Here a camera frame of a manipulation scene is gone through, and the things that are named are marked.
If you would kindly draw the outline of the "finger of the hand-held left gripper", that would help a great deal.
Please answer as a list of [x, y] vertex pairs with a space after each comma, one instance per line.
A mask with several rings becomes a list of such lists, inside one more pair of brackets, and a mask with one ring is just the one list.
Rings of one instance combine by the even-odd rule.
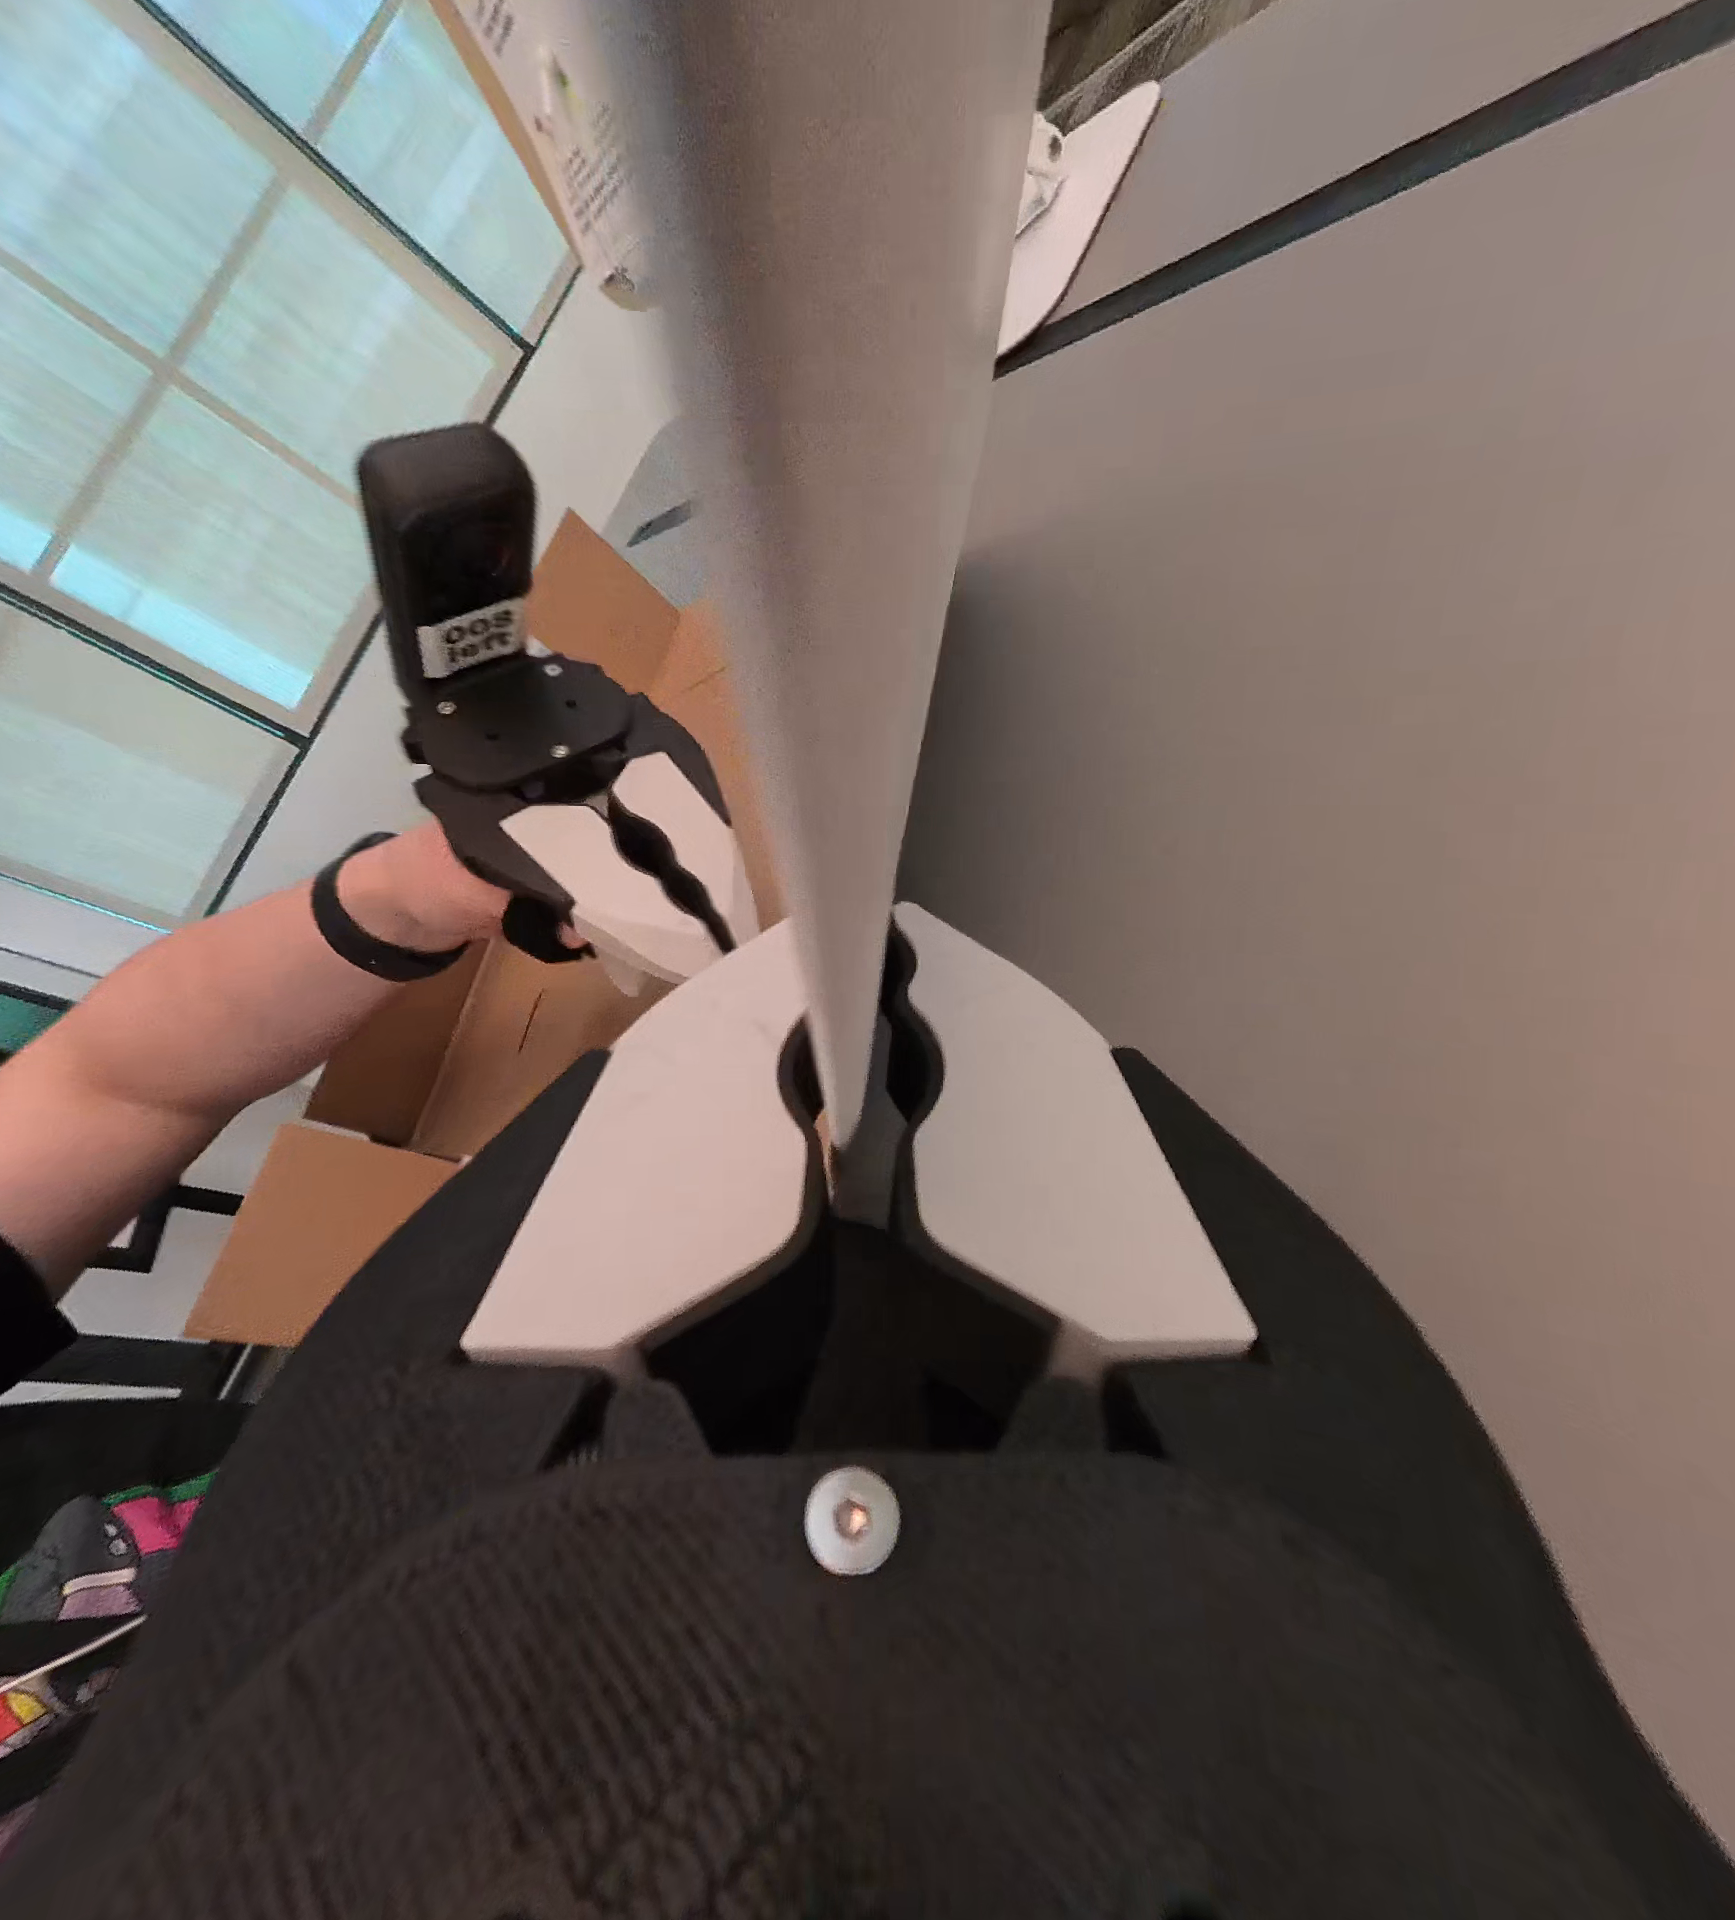
[[615, 850], [651, 879], [663, 905], [697, 923], [713, 947], [741, 947], [759, 930], [735, 830], [665, 752], [629, 757], [607, 793]]
[[529, 804], [503, 835], [567, 897], [567, 921], [621, 995], [679, 985], [735, 947], [663, 905], [649, 877], [615, 850], [607, 807]]

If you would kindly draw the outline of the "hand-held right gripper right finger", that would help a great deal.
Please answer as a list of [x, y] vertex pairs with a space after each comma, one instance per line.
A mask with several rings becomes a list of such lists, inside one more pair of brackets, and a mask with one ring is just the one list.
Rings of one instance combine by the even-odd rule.
[[1095, 1026], [921, 905], [893, 928], [939, 1054], [907, 1136], [925, 1248], [1047, 1317], [1057, 1377], [1245, 1355], [1255, 1322]]

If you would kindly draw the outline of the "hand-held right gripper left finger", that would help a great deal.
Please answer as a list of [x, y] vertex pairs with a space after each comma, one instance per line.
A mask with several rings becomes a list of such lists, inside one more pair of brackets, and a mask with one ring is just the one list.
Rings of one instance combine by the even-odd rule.
[[829, 1163], [805, 1012], [783, 920], [615, 1042], [461, 1331], [467, 1359], [637, 1374], [809, 1248]]

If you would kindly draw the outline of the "white and brown cardboard box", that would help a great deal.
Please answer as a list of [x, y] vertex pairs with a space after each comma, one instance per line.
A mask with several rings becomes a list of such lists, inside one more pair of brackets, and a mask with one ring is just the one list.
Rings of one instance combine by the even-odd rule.
[[831, 1141], [967, 528], [1045, 4], [605, 4]]

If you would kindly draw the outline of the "person's left forearm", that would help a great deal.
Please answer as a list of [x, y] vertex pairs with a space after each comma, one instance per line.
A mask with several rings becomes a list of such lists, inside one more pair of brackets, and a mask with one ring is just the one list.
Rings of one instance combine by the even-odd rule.
[[303, 883], [143, 947], [0, 1066], [0, 1241], [61, 1298], [395, 992], [325, 941]]

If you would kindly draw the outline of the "person's left hand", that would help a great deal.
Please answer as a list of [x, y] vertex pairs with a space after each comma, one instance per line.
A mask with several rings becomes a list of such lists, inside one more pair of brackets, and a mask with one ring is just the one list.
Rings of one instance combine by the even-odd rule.
[[377, 834], [329, 867], [337, 907], [325, 932], [385, 977], [419, 961], [445, 969], [463, 947], [499, 934], [511, 892], [471, 872], [439, 822]]

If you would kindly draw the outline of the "black and white sign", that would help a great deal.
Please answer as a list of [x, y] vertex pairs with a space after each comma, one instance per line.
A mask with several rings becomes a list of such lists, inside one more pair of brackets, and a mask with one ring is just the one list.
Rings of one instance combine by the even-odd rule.
[[185, 1323], [243, 1201], [241, 1184], [179, 1182], [159, 1196], [67, 1289], [71, 1344], [0, 1403], [209, 1399], [223, 1391], [247, 1346], [191, 1337]]

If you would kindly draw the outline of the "window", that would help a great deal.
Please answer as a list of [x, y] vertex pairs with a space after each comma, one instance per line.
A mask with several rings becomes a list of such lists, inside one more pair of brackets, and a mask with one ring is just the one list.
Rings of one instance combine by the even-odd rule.
[[443, 4], [0, 1], [0, 879], [225, 900], [377, 625], [359, 454], [571, 280]]

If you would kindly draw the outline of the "labelled cardboard piece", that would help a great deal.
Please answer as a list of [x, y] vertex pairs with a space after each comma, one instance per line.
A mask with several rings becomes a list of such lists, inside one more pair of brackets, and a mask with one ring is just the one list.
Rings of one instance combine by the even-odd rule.
[[629, 314], [657, 295], [657, 261], [605, 59], [599, 1], [437, 1], [463, 59], [569, 253]]

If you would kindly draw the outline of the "white rounded board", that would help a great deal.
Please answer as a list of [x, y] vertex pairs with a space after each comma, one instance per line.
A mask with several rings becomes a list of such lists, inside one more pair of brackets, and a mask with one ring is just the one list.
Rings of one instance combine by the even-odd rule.
[[1161, 104], [1135, 84], [1073, 131], [1033, 120], [997, 355], [1019, 348], [1065, 298]]

